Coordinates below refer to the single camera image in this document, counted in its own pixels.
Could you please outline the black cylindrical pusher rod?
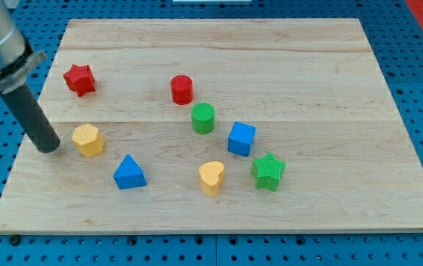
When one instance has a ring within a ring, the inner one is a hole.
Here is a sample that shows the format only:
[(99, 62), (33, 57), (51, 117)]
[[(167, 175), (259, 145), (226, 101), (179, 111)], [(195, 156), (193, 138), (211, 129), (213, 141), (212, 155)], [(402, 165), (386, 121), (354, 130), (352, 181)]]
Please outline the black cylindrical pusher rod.
[(1, 94), (19, 125), (41, 153), (56, 150), (61, 141), (28, 85)]

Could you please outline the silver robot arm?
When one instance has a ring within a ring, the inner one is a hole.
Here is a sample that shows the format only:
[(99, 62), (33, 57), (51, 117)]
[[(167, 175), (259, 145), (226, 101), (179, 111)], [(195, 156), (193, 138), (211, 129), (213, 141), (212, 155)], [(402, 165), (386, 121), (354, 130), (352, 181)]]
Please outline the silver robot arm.
[(47, 59), (35, 51), (0, 1), (0, 97), (38, 151), (50, 153), (61, 141), (27, 85), (28, 75)]

